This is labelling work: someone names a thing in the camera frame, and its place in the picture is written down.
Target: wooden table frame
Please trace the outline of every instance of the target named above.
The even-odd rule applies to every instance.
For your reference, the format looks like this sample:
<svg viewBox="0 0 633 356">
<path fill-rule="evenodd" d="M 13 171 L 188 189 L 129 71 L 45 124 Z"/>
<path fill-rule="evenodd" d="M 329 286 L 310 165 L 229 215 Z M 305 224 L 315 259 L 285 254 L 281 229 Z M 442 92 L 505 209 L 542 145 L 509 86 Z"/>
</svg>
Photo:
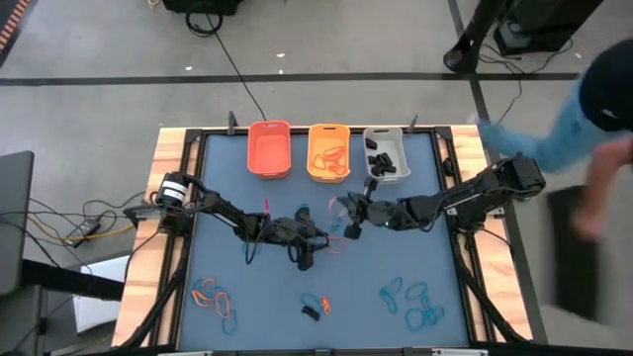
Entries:
<svg viewBox="0 0 633 356">
<path fill-rule="evenodd" d="M 308 127 L 293 127 L 293 130 L 306 130 L 307 128 Z M 350 126 L 350 128 L 353 131 L 358 131 L 366 127 Z M 451 187 L 461 182 L 461 180 L 474 177 L 488 166 L 477 127 L 416 126 L 416 129 L 421 131 L 429 131 L 432 129 L 432 140 L 437 142 L 435 145 L 439 150 L 439 156 L 442 160 L 452 158 L 455 167 L 458 168 L 459 174 L 456 178 L 444 177 L 443 182 L 442 179 L 440 179 L 440 185 L 443 189 Z M 203 159 L 198 159 L 199 142 L 196 140 L 200 131 L 226 133 L 227 128 L 161 129 L 149 174 L 146 199 L 148 199 L 151 192 L 157 191 L 163 175 L 166 172 L 186 170 L 188 173 L 194 174 L 202 171 L 202 165 L 199 163 L 202 162 Z M 235 131 L 238 134 L 245 134 L 247 128 L 235 128 Z M 186 146 L 190 146 L 191 149 L 184 155 L 185 161 L 183 161 L 183 149 Z M 157 225 L 158 220 L 148 220 L 139 224 L 135 248 L 155 233 Z M 486 229 L 505 238 L 502 219 L 489 217 L 486 221 Z M 525 338 L 531 338 L 532 329 L 528 320 L 526 305 L 519 288 L 517 271 L 505 243 L 488 235 L 484 231 L 480 231 L 476 234 L 475 248 L 467 250 L 464 247 L 466 238 L 463 235 L 456 235 L 456 237 L 459 241 L 458 248 L 461 249 L 464 260 L 471 271 L 474 271 L 474 277 L 483 281 L 483 285 L 491 301 L 519 334 Z M 164 283 L 165 275 L 170 275 L 176 268 L 179 260 L 178 256 L 180 255 L 183 245 L 182 242 L 181 238 L 168 241 L 165 234 L 158 234 L 146 246 L 135 253 L 130 264 L 128 280 L 126 281 L 119 318 L 112 342 L 113 346 L 121 344 L 130 337 L 153 305 L 161 281 Z M 171 252 L 173 253 L 168 253 L 169 248 L 167 247 L 171 247 Z M 170 270 L 165 268 L 161 271 L 163 263 L 170 265 Z M 468 310 L 472 316 L 467 317 L 467 334 L 469 340 L 502 341 L 498 330 L 496 330 L 488 318 L 482 314 L 477 299 L 461 282 L 460 290 L 464 294 L 463 301 L 465 303 L 463 307 L 465 310 Z M 172 328 L 172 325 L 179 324 L 179 310 L 182 305 L 181 298 L 182 296 L 172 296 L 164 309 L 158 327 L 154 329 L 154 331 L 157 332 L 153 332 L 153 338 L 151 340 L 147 338 L 145 344 L 148 342 L 149 344 L 175 342 L 174 340 L 177 338 L 178 330 Z M 537 306 L 528 307 L 530 312 L 539 312 Z"/>
</svg>

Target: rubber band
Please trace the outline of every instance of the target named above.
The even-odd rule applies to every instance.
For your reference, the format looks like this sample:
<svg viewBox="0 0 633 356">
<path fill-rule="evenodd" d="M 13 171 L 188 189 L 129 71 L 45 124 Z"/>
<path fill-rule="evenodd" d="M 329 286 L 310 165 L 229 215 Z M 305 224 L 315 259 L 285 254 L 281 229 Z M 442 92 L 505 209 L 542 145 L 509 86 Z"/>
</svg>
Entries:
<svg viewBox="0 0 633 356">
<path fill-rule="evenodd" d="M 220 307 L 220 297 L 221 296 L 225 297 L 225 306 L 226 306 L 226 313 L 225 314 L 222 314 L 221 307 Z M 230 301 L 228 300 L 228 294 L 226 292 L 218 292 L 218 293 L 216 293 L 215 300 L 216 300 L 216 312 L 218 313 L 218 315 L 221 318 L 229 317 L 230 316 Z"/>
<path fill-rule="evenodd" d="M 403 277 L 396 277 L 389 285 L 386 287 L 387 292 L 391 294 L 397 294 L 403 289 Z"/>
<path fill-rule="evenodd" d="M 207 278 L 206 280 L 204 280 L 204 281 L 202 282 L 202 290 L 203 290 L 203 291 L 207 288 L 207 283 L 208 283 L 208 282 L 209 282 L 209 283 L 212 283 L 212 284 L 215 284 L 215 283 L 216 283 L 216 281 L 214 281 L 214 279 L 213 279 L 213 278 Z"/>
<path fill-rule="evenodd" d="M 233 336 L 233 333 L 237 330 L 237 311 L 230 310 L 228 311 L 230 317 L 222 319 L 222 333 L 226 336 Z M 226 329 L 226 325 L 228 321 L 232 323 L 232 329 Z"/>
<path fill-rule="evenodd" d="M 322 312 L 322 307 L 320 306 L 320 300 L 312 293 L 303 293 L 301 294 L 301 303 L 306 306 L 314 309 L 317 312 Z"/>
<path fill-rule="evenodd" d="M 325 250 L 325 252 L 338 254 L 338 253 L 341 253 L 343 251 L 343 247 L 345 246 L 345 239 L 344 238 L 335 237 L 335 236 L 328 236 L 327 238 L 329 238 L 330 246 Z M 332 246 L 331 243 L 333 241 L 336 241 L 336 244 L 338 245 L 338 248 L 334 248 Z"/>
<path fill-rule="evenodd" d="M 208 308 L 208 307 L 211 307 L 214 304 L 212 299 L 209 299 L 207 296 L 203 295 L 198 290 L 191 291 L 191 296 L 194 299 L 194 303 L 196 303 L 196 305 L 198 305 L 198 307 Z"/>
<path fill-rule="evenodd" d="M 417 301 L 426 293 L 426 283 L 418 282 L 407 288 L 405 292 L 405 299 L 409 302 Z"/>
<path fill-rule="evenodd" d="M 436 307 L 432 308 L 428 304 L 428 295 L 422 296 L 420 299 L 422 303 L 422 308 L 424 310 L 424 319 L 428 321 L 431 325 L 435 325 L 440 318 L 444 317 L 444 308 Z"/>
<path fill-rule="evenodd" d="M 317 166 L 317 160 L 320 158 L 321 163 L 323 163 L 323 166 Z M 315 156 L 315 158 L 313 159 L 311 165 L 316 168 L 316 169 L 322 169 L 325 170 L 327 169 L 327 165 L 325 164 L 325 159 L 323 159 L 323 157 L 320 154 L 317 154 Z"/>
<path fill-rule="evenodd" d="M 345 146 L 336 146 L 336 147 L 326 149 L 321 154 L 324 157 L 328 157 L 328 156 L 332 156 L 333 154 L 339 154 L 339 153 L 343 154 L 344 151 L 345 151 Z"/>
<path fill-rule="evenodd" d="M 383 288 L 380 290 L 380 298 L 383 301 L 385 301 L 390 313 L 392 314 L 398 313 L 398 305 L 396 304 L 396 301 L 394 300 L 394 297 L 392 296 L 391 293 L 389 293 L 386 289 Z"/>
<path fill-rule="evenodd" d="M 332 308 L 329 305 L 329 299 L 327 297 L 320 298 L 320 306 L 323 308 L 325 315 L 329 315 L 331 313 Z"/>
<path fill-rule="evenodd" d="M 418 312 L 419 313 L 419 325 L 418 326 L 413 326 L 411 324 L 411 316 L 414 312 Z M 407 312 L 405 312 L 405 321 L 407 322 L 407 329 L 410 332 L 416 332 L 416 331 L 420 331 L 424 328 L 424 325 L 426 324 L 425 321 L 425 317 L 424 317 L 424 311 L 420 308 L 413 308 L 413 309 L 409 309 L 407 310 Z"/>
<path fill-rule="evenodd" d="M 443 307 L 431 308 L 424 312 L 424 320 L 428 321 L 431 325 L 435 325 L 442 317 L 444 317 Z"/>
</svg>

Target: concrete floor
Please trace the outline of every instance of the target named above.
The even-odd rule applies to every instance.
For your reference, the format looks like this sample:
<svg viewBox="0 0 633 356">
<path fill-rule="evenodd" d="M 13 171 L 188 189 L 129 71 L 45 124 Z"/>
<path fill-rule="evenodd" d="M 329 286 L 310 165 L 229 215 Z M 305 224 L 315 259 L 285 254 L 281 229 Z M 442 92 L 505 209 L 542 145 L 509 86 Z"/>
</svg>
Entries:
<svg viewBox="0 0 633 356">
<path fill-rule="evenodd" d="M 457 0 L 465 23 L 476 6 Z M 572 50 L 544 72 L 579 72 L 601 50 L 633 36 L 633 2 L 605 0 L 574 36 Z M 456 34 L 445 0 L 246 0 L 225 20 L 221 36 L 244 74 L 329 72 L 447 72 L 441 55 Z M 518 63 L 537 67 L 547 54 Z M 505 72 L 480 65 L 480 72 Z M 1 78 L 233 75 L 215 39 L 198 39 L 182 15 L 144 0 L 40 1 L 23 28 Z M 512 81 L 482 82 L 491 117 L 517 91 Z M 571 81 L 523 82 L 523 96 L 505 120 L 544 134 Z M 476 112 L 468 81 L 323 81 L 249 84 L 269 119 L 292 124 L 462 124 Z M 77 212 L 93 198 L 121 203 L 144 189 L 160 127 L 222 126 L 233 110 L 239 122 L 259 120 L 240 84 L 159 84 L 0 87 L 0 153 L 36 153 L 32 196 L 59 211 Z M 547 176 L 548 190 L 581 183 L 587 163 Z M 611 264 L 604 324 L 549 307 L 548 226 L 543 199 L 516 206 L 548 338 L 553 344 L 633 348 L 633 176 L 622 171 L 610 200 L 605 232 Z M 46 219 L 60 229 L 70 226 Z M 76 250 L 84 261 L 130 251 L 133 234 L 104 238 Z M 49 246 L 62 265 L 76 260 Z M 28 242 L 25 254 L 44 261 Z"/>
</svg>

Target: wire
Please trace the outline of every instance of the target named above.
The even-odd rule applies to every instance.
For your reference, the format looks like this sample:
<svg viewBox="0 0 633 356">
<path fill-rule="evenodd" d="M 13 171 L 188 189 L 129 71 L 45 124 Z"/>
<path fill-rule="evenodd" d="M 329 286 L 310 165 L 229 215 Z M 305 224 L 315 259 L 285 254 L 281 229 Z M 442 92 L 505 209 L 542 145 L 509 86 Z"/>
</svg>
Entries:
<svg viewBox="0 0 633 356">
<path fill-rule="evenodd" d="M 86 240 L 86 239 L 90 240 L 90 239 L 95 239 L 95 238 L 100 238 L 100 237 L 107 237 L 107 236 L 112 236 L 112 235 L 116 235 L 116 234 L 123 233 L 123 232 L 125 232 L 125 231 L 127 231 L 127 230 L 129 230 L 129 229 L 131 229 L 131 228 L 133 228 L 133 227 L 134 227 L 134 225 L 133 225 L 133 224 L 129 224 L 129 225 L 125 226 L 125 227 L 121 227 L 121 228 L 119 228 L 119 229 L 116 229 L 116 230 L 114 230 L 114 231 L 110 231 L 110 232 L 96 233 L 96 234 L 91 234 L 91 235 L 82 235 L 82 236 L 69 236 L 69 237 L 61 237 L 61 236 L 60 236 L 60 237 L 57 237 L 57 236 L 54 236 L 54 235 L 50 234 L 50 232 L 46 231 L 46 230 L 44 229 L 44 227 L 40 225 L 40 223 L 39 223 L 39 222 L 36 222 L 35 220 L 33 220 L 33 219 L 31 219 L 31 218 L 28 218 L 28 219 L 29 219 L 29 221 L 31 221 L 31 223 L 33 223 L 33 224 L 34 224 L 34 225 L 38 228 L 38 230 L 39 230 L 39 231 L 41 231 L 43 234 L 45 234 L 46 236 L 48 236 L 48 237 L 50 237 L 50 238 L 56 238 L 56 239 L 59 239 L 59 240 L 61 240 L 61 241 L 80 241 L 80 240 Z"/>
<path fill-rule="evenodd" d="M 31 335 L 31 333 L 32 333 L 33 331 L 35 331 L 38 327 L 40 327 L 40 324 L 42 324 L 43 322 L 46 322 L 46 320 L 48 319 L 48 317 L 49 317 L 49 316 L 51 316 L 54 312 L 57 312 L 58 310 L 60 310 L 60 309 L 61 309 L 61 307 L 63 307 L 63 306 L 65 306 L 65 305 L 66 305 L 66 303 L 68 303 L 68 302 L 72 301 L 72 299 L 73 299 L 74 297 L 75 297 L 74 295 L 70 296 L 70 298 L 68 298 L 67 300 L 65 300 L 65 301 L 61 302 L 61 304 L 59 304 L 59 306 L 55 307 L 55 309 L 53 309 L 52 311 L 50 311 L 50 312 L 49 312 L 49 313 L 48 313 L 45 317 L 40 317 L 40 319 L 39 319 L 39 320 L 38 320 L 38 322 L 35 324 L 35 326 L 33 326 L 33 327 L 31 328 L 31 330 L 29 330 L 29 332 L 27 332 L 27 334 L 26 334 L 26 335 L 24 335 L 24 337 L 23 337 L 23 338 L 22 338 L 22 339 L 18 342 L 18 344 L 17 344 L 17 345 L 13 348 L 13 351 L 17 350 L 17 349 L 18 349 L 18 348 L 22 345 L 22 343 L 23 343 L 23 342 L 24 342 L 24 341 L 25 341 L 25 340 L 29 337 L 29 335 Z"/>
<path fill-rule="evenodd" d="M 110 204 L 110 203 L 106 202 L 106 201 L 105 201 L 105 200 L 103 200 L 103 199 L 91 199 L 91 200 L 89 200 L 89 201 L 84 202 L 83 206 L 81 207 L 81 211 L 83 212 L 83 214 L 84 214 L 84 215 L 86 215 L 86 207 L 87 207 L 89 204 L 94 204 L 94 203 L 103 204 L 103 205 L 108 206 L 108 207 L 110 207 L 110 208 L 112 208 L 112 209 L 121 209 L 121 208 L 124 208 L 125 206 L 127 206 L 129 203 L 131 203 L 131 202 L 132 202 L 132 200 L 134 200 L 136 197 L 141 196 L 141 195 L 144 195 L 144 194 L 145 194 L 145 191 L 138 192 L 138 193 L 134 193 L 131 197 L 129 197 L 127 200 L 125 200 L 125 201 L 124 201 L 122 204 L 120 204 L 120 205 L 113 205 L 113 204 Z"/>
<path fill-rule="evenodd" d="M 130 262 L 132 262 L 132 256 L 135 255 L 135 253 L 137 251 L 140 250 L 141 247 L 145 246 L 148 242 L 150 242 L 155 236 L 158 235 L 158 231 L 155 232 L 152 236 L 148 237 L 147 240 L 145 240 L 142 244 L 140 244 L 137 248 L 132 250 L 132 253 L 130 253 L 130 257 L 128 258 L 128 262 L 126 263 L 126 274 L 125 274 L 125 280 L 128 280 L 128 270 L 130 269 Z"/>
<path fill-rule="evenodd" d="M 502 60 L 502 59 L 497 59 L 497 58 L 493 58 L 490 57 L 488 55 L 485 54 L 479 54 L 479 60 L 484 62 L 484 63 L 491 63 L 491 64 L 502 64 L 505 68 L 507 68 L 507 70 L 510 71 L 510 73 L 512 74 L 535 74 L 543 69 L 545 69 L 545 67 L 549 64 L 549 62 L 557 55 L 565 53 L 566 51 L 572 49 L 572 47 L 574 46 L 574 40 L 572 38 L 569 39 L 569 43 L 570 45 L 567 48 L 563 48 L 557 52 L 552 53 L 549 57 L 547 57 L 547 59 L 545 60 L 545 62 L 538 68 L 531 70 L 531 71 L 525 71 L 523 69 L 521 69 L 520 67 L 518 67 L 515 63 L 509 61 L 509 60 Z M 497 51 L 496 49 L 494 49 L 492 46 L 490 46 L 489 44 L 483 44 L 483 47 L 486 47 L 488 49 L 490 49 L 492 52 L 494 52 L 496 55 L 505 58 L 505 59 L 510 59 L 507 58 L 506 56 L 502 55 L 499 51 Z M 510 112 L 510 110 L 512 109 L 512 107 L 514 106 L 514 103 L 516 102 L 516 100 L 523 95 L 523 87 L 521 86 L 521 80 L 517 80 L 516 81 L 518 84 L 518 94 L 516 94 L 512 100 L 510 101 L 510 104 L 507 106 L 507 109 L 505 109 L 505 111 L 503 112 L 503 114 L 501 115 L 501 117 L 499 118 L 499 120 L 497 120 L 497 122 L 495 123 L 495 126 L 499 125 L 503 120 L 505 120 L 505 117 L 507 116 L 507 114 Z"/>
<path fill-rule="evenodd" d="M 496 237 L 497 239 L 503 241 L 503 243 L 505 243 L 507 245 L 507 248 L 509 248 L 510 254 L 512 254 L 512 255 L 514 254 L 514 248 L 512 248 L 512 244 L 510 244 L 510 242 L 507 239 L 499 236 L 498 234 L 496 234 L 496 233 L 494 233 L 494 232 L 492 232 L 492 231 L 490 231 L 490 230 L 488 230 L 486 228 L 482 228 L 482 231 L 487 232 L 488 234 L 490 234 L 490 235 Z"/>
<path fill-rule="evenodd" d="M 44 253 L 44 255 L 45 255 L 45 256 L 46 256 L 46 257 L 50 260 L 50 263 L 52 263 L 53 265 L 55 265 L 55 266 L 57 266 L 57 267 L 61 268 L 61 266 L 59 266 L 59 264 L 58 264 L 58 263 L 57 263 L 57 262 L 56 262 L 56 261 L 52 258 L 52 256 L 50 255 L 50 253 L 48 253 L 48 251 L 47 251 L 47 250 L 46 250 L 46 249 L 42 246 L 42 244 L 41 244 L 41 243 L 40 243 L 37 239 L 35 239 L 35 238 L 33 237 L 33 235 L 32 235 L 30 232 L 28 232 L 25 228 L 23 228 L 23 227 L 19 226 L 19 225 L 18 225 L 18 224 L 16 224 L 16 223 L 12 223 L 12 222 L 0 222 L 0 223 L 7 224 L 7 225 L 10 225 L 10 226 L 13 226 L 13 227 L 17 228 L 18 230 L 20 230 L 20 231 L 21 231 L 24 235 L 26 235 L 26 236 L 28 236 L 28 237 L 32 238 L 32 239 L 33 239 L 33 242 L 34 242 L 34 243 L 35 243 L 35 244 L 36 244 L 36 245 L 40 248 L 40 250 Z"/>
<path fill-rule="evenodd" d="M 237 69 L 237 65 L 235 65 L 235 62 L 233 61 L 233 58 L 230 56 L 230 54 L 228 54 L 228 50 L 226 50 L 225 44 L 222 42 L 222 39 L 220 38 L 220 35 L 218 35 L 218 30 L 220 29 L 220 26 L 222 25 L 222 15 L 220 15 L 220 17 L 219 17 L 219 23 L 218 23 L 217 27 L 215 27 L 214 24 L 211 22 L 211 18 L 209 17 L 209 14 L 205 14 L 205 16 L 207 17 L 207 21 L 209 22 L 209 25 L 211 26 L 211 29 L 212 29 L 212 31 L 209 34 L 209 36 L 216 35 L 216 39 L 218 39 L 218 43 L 220 43 L 220 46 L 222 47 L 222 50 L 225 52 L 226 58 L 230 62 L 230 65 L 233 66 L 233 69 L 235 69 L 235 74 L 237 74 L 237 77 L 239 77 L 239 81 L 241 81 L 241 84 L 244 86 L 244 89 L 246 89 L 246 92 L 250 96 L 250 99 L 253 100 L 253 103 L 257 107 L 257 110 L 259 110 L 259 114 L 261 114 L 261 118 L 264 121 L 268 121 L 266 119 L 266 115 L 264 115 L 264 111 L 259 106 L 259 103 L 257 103 L 257 100 L 255 99 L 253 94 L 250 92 L 250 89 L 248 89 L 248 85 L 246 85 L 246 81 L 241 76 L 241 73 L 239 72 L 239 69 Z"/>
</svg>

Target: black clip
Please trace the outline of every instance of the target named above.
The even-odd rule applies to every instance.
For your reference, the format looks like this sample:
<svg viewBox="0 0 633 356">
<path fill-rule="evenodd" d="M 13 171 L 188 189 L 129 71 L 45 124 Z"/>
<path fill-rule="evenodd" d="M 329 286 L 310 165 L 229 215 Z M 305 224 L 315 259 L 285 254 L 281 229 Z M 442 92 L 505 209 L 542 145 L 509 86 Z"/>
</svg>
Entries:
<svg viewBox="0 0 633 356">
<path fill-rule="evenodd" d="M 238 127 L 237 119 L 232 111 L 228 112 L 228 135 L 235 134 L 235 128 Z"/>
</svg>

